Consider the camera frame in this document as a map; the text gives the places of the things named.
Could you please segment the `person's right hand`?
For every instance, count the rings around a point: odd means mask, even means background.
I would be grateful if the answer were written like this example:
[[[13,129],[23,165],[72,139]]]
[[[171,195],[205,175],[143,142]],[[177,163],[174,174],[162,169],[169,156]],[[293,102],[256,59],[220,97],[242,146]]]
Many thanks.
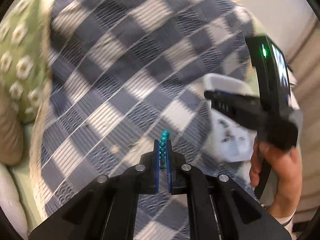
[[[284,152],[275,146],[255,139],[249,172],[251,185],[259,184],[262,164],[261,155],[278,176],[277,192],[273,203],[268,208],[275,218],[290,217],[296,211],[303,185],[302,161],[297,148]]]

